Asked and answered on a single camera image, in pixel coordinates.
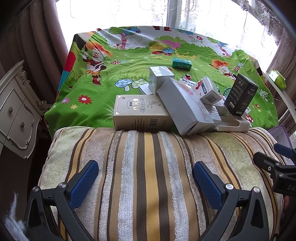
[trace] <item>blue rubber pad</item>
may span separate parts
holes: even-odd
[[[207,198],[208,203],[214,209],[220,211],[223,207],[222,194],[212,181],[210,176],[205,172],[204,168],[197,162],[194,165],[194,176],[200,186],[202,192]]]
[[[286,146],[280,145],[278,143],[274,144],[274,150],[276,153],[285,156],[287,158],[292,158],[294,155],[294,152]]]
[[[81,206],[96,177],[98,176],[98,173],[99,166],[97,162],[94,161],[70,193],[69,206],[72,210]]]

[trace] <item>drawer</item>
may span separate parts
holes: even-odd
[[[0,142],[4,143],[15,116],[25,99],[14,79],[0,94]]]
[[[12,123],[4,145],[22,158],[28,158],[35,146],[39,121],[40,115],[25,99]]]

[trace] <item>white cabinet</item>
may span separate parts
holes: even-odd
[[[0,80],[0,153],[5,145],[27,159],[35,147],[38,123],[50,105],[34,93],[23,62]]]

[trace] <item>metal bolt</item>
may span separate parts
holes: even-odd
[[[227,183],[225,186],[226,186],[226,188],[227,188],[228,190],[232,190],[232,189],[233,189],[233,185],[230,184],[230,183]]]
[[[66,183],[60,183],[59,188],[64,188],[66,186]]]
[[[253,190],[254,192],[257,192],[257,193],[260,192],[260,189],[258,187],[254,187]]]
[[[32,191],[33,192],[37,192],[38,190],[39,190],[39,187],[37,187],[37,186],[35,186],[35,187],[32,188]]]

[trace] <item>white fluff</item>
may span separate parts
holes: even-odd
[[[13,202],[11,204],[11,209],[9,212],[8,217],[5,219],[5,227],[10,232],[11,236],[17,240],[17,241],[29,241],[29,239],[26,237],[26,227],[25,223],[21,220],[16,220],[15,218],[15,211],[17,208],[17,194],[15,194],[15,197],[13,199]]]

